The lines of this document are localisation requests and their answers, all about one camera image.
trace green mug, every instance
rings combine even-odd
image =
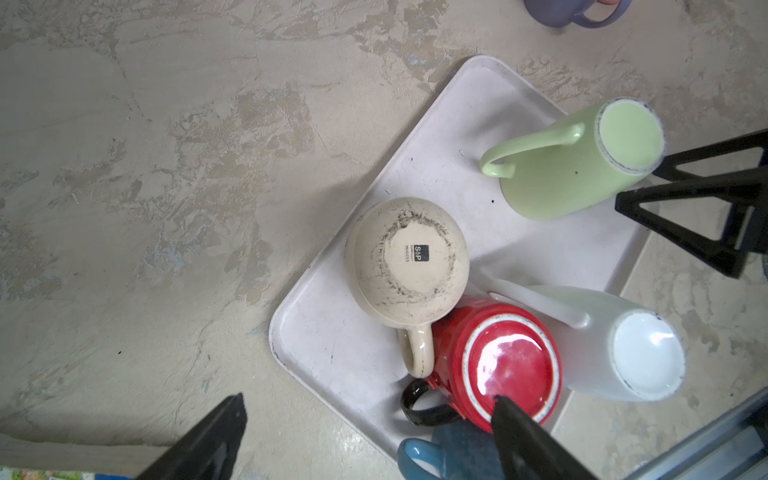
[[[502,179],[504,197],[523,217],[550,220],[642,180],[661,163],[664,144],[661,121],[648,105],[616,98],[496,145],[483,154],[480,169]]]

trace stone surface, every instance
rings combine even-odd
[[[696,147],[766,127],[766,5],[636,0],[610,27],[554,31],[520,0],[8,0],[0,432],[169,445],[242,391],[234,478],[398,478],[266,329],[444,82],[494,55],[567,111],[648,101],[669,151]],[[662,212],[724,219],[716,200]],[[654,235],[627,297],[672,321],[689,372],[660,403],[575,397],[555,434],[601,478],[768,383],[757,258],[730,280]]]

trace plastic tray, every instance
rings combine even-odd
[[[400,412],[399,397],[410,378],[395,330],[366,316],[349,293],[343,268],[347,234],[373,204],[422,197],[456,219],[472,268],[522,284],[619,293],[648,233],[617,213],[613,199],[537,222],[509,207],[498,180],[478,169],[488,148],[563,115],[498,59],[467,60],[275,312],[270,347],[280,365],[391,458],[405,437],[428,439],[432,433]],[[545,428],[554,428],[569,397],[563,391]]]

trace beige mug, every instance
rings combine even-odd
[[[469,253],[455,220],[421,198],[374,205],[349,233],[344,264],[360,308],[398,329],[409,373],[432,373],[432,323],[451,311],[469,277]]]

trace mug rim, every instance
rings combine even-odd
[[[649,316],[653,316],[657,318],[658,320],[664,322],[668,327],[669,330],[672,332],[671,334],[674,336],[675,340],[677,341],[678,345],[680,347],[680,350],[677,352],[679,355],[677,356],[677,360],[679,363],[677,364],[678,371],[675,375],[674,380],[671,383],[667,384],[667,388],[663,389],[660,393],[655,392],[648,392],[648,391],[641,391],[637,386],[633,386],[632,382],[627,379],[627,376],[622,373],[620,366],[618,365],[617,361],[617,353],[616,353],[616,339],[619,328],[626,323],[628,319],[630,319],[632,316],[637,315],[638,313],[644,313]],[[666,321],[664,318],[659,316],[658,313],[655,313],[652,310],[648,310],[645,308],[637,308],[628,310],[627,312],[624,312],[617,320],[614,322],[614,325],[611,327],[611,333],[609,336],[610,342],[608,345],[608,355],[609,359],[611,361],[611,368],[614,371],[614,374],[616,377],[620,380],[621,386],[624,388],[626,392],[629,392],[630,395],[637,397],[641,399],[644,402],[659,402],[660,400],[668,399],[672,395],[677,392],[678,389],[680,389],[680,386],[683,385],[683,380],[685,379],[685,372],[686,372],[686,361],[685,361],[685,351],[682,348],[682,344],[680,343],[680,337],[677,335],[677,332],[674,331],[674,328],[672,325],[669,324],[668,321]]]
[[[634,104],[639,105],[640,107],[647,110],[648,113],[650,113],[656,119],[656,122],[659,124],[659,130],[661,130],[661,153],[659,153],[659,157],[653,163],[649,164],[647,167],[633,168],[633,167],[628,167],[627,165],[622,164],[620,161],[616,160],[613,157],[613,155],[611,155],[608,152],[608,149],[605,146],[605,143],[603,142],[603,135],[601,133],[601,123],[602,123],[601,121],[603,119],[603,115],[611,105],[614,105],[619,101],[630,101]],[[608,163],[611,164],[611,166],[616,167],[618,170],[621,170],[622,172],[626,174],[631,174],[631,175],[648,175],[650,172],[656,170],[656,168],[659,165],[661,165],[661,162],[664,160],[664,153],[667,149],[667,133],[664,131],[664,126],[661,123],[661,119],[659,118],[659,115],[654,111],[653,108],[650,107],[649,104],[632,97],[617,97],[617,98],[614,98],[613,100],[609,100],[605,102],[600,107],[598,114],[594,118],[594,136],[595,136],[595,140],[597,140],[598,148],[600,149],[600,153],[603,155],[603,158],[605,158],[608,161]]]
[[[468,338],[464,343],[464,349],[462,352],[461,376],[462,376],[463,387],[464,387],[463,390],[466,391],[466,395],[470,403],[472,404],[472,407],[474,408],[474,410],[486,422],[490,422],[492,414],[483,405],[480,404],[477,396],[475,395],[475,390],[472,386],[472,381],[469,378],[469,367],[468,367],[469,357],[470,357],[470,354],[472,353],[472,348],[475,346],[475,343],[477,342],[477,339],[480,337],[481,333],[483,333],[490,326],[495,325],[496,323],[510,322],[510,321],[521,323],[536,333],[536,335],[539,337],[539,339],[542,341],[542,343],[544,343],[546,347],[549,361],[552,366],[552,381],[551,381],[549,392],[547,394],[547,398],[544,402],[544,405],[535,414],[529,414],[535,422],[541,424],[552,413],[552,411],[554,410],[554,406],[557,404],[558,398],[560,397],[560,392],[562,390],[562,387],[561,387],[562,367],[560,366],[560,358],[558,355],[557,347],[554,345],[554,341],[550,338],[550,334],[546,330],[544,330],[540,325],[538,325],[536,322],[532,321],[526,316],[521,315],[520,313],[511,313],[511,312],[496,313],[490,316],[489,318],[483,320],[482,322],[480,322],[469,333]],[[457,343],[461,342],[462,336],[463,335],[459,336],[459,338],[457,339]]]

